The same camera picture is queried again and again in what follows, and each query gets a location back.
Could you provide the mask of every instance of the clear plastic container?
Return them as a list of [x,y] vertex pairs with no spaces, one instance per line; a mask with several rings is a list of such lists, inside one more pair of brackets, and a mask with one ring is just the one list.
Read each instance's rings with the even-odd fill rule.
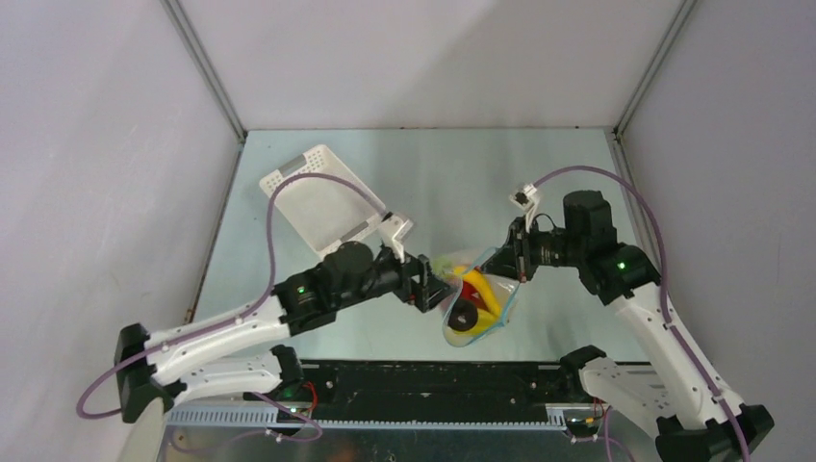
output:
[[496,250],[461,250],[432,262],[434,272],[456,288],[439,304],[444,312],[443,336],[454,347],[471,345],[510,321],[521,284],[479,270]]

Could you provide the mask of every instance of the red wire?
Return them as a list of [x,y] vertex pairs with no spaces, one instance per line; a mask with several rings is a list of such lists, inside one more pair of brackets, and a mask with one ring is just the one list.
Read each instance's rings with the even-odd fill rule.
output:
[[304,383],[303,388],[308,388],[312,391],[312,405],[309,406],[309,409],[306,409],[306,412],[312,412],[318,407],[318,391],[315,390],[315,384],[312,382]]

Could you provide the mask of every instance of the yellow banana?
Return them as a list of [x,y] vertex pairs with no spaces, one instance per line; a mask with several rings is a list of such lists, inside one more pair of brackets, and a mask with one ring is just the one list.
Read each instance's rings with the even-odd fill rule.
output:
[[479,296],[482,297],[482,301],[491,315],[496,318],[501,318],[501,305],[498,303],[498,300],[496,300],[496,295],[493,294],[490,282],[488,282],[487,278],[485,278],[481,272],[476,269],[468,271],[468,267],[460,265],[453,268],[453,273],[457,276],[461,276],[465,282],[472,285],[473,288],[479,292]]

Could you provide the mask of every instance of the metal frame edge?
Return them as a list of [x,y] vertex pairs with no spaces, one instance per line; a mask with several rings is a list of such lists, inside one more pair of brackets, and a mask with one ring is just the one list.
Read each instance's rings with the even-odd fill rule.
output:
[[675,16],[669,23],[669,28],[666,30],[666,33],[663,34],[663,38],[660,39],[657,49],[654,50],[654,54],[651,56],[649,64],[646,67],[646,71],[644,71],[640,81],[638,81],[637,87],[635,87],[635,91],[629,97],[629,100],[624,106],[624,111],[621,114],[621,117],[618,119],[618,123],[615,125],[616,133],[622,134],[626,130],[626,127],[628,127],[629,122],[631,122],[632,118],[634,117],[635,111],[637,111],[637,108],[640,106],[641,101],[643,101],[646,92],[651,87],[652,82],[654,82],[655,76],[666,62],[666,57],[674,47],[677,37],[679,37],[680,33],[685,28],[691,13],[694,11],[698,3],[698,0],[682,0],[680,2],[680,5],[677,7],[677,11],[675,12]]
[[204,45],[198,38],[198,34],[195,32],[195,29],[192,27],[190,18],[187,16],[187,13],[184,11],[184,7],[181,5],[181,0],[161,0],[161,2],[165,7],[167,16],[170,18],[170,21],[176,28],[179,38],[181,38],[181,41],[184,43],[184,47],[190,54],[192,62],[195,64],[195,67],[201,74],[201,78],[204,80],[207,89],[215,99],[216,103],[218,104],[218,108],[227,119],[227,122],[230,124],[233,132],[235,132],[238,142],[244,142],[246,140],[246,129],[243,127],[241,119],[238,117],[238,112],[235,110],[235,106],[233,105],[227,90],[224,88],[224,85],[218,78],[216,69],[213,66],[213,63],[210,61],[210,57],[207,56]]
[[[621,137],[617,134],[615,129],[611,127],[605,129],[604,133],[616,172],[620,177],[625,179],[627,183],[634,186],[635,189],[638,189],[634,175],[632,174],[632,168],[626,158],[624,146],[621,144]],[[643,208],[638,204],[637,199],[623,186],[621,186],[621,192],[624,195],[624,203],[629,212],[629,218],[634,227],[635,238],[637,238],[638,245],[649,255],[653,262],[657,263],[657,239],[649,225],[646,212],[644,212]]]
[[229,203],[230,195],[232,194],[232,188],[235,185],[235,177],[238,176],[238,167],[241,165],[241,158],[243,157],[243,148],[245,146],[245,142],[240,142],[238,144],[238,150],[235,156],[235,163],[232,165],[230,171],[230,179],[227,182],[226,191],[224,192],[223,199],[221,200],[220,204],[218,204],[218,221],[216,222],[215,229],[213,229],[213,235],[210,239],[210,248],[207,250],[207,259],[204,260],[204,265],[201,268],[201,276],[198,280],[198,288],[195,291],[195,298],[192,300],[192,304],[190,308],[188,308],[187,312],[184,315],[184,324],[188,324],[193,321],[195,317],[195,309],[198,307],[198,299],[201,298],[201,291],[204,289],[204,279],[207,277],[207,270],[210,268],[210,263],[213,261],[213,252],[216,250],[216,241],[218,238],[218,233],[221,231],[221,224],[224,223],[224,214],[227,211],[227,204]]

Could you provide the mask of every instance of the red object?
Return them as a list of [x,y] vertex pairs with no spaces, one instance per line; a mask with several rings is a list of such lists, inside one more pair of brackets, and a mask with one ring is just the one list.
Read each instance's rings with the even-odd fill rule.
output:
[[476,308],[488,311],[487,305],[484,304],[484,300],[482,300],[481,295],[479,295],[479,292],[474,289],[471,284],[462,281],[462,293],[459,296],[465,300],[471,301],[474,305],[476,305]]

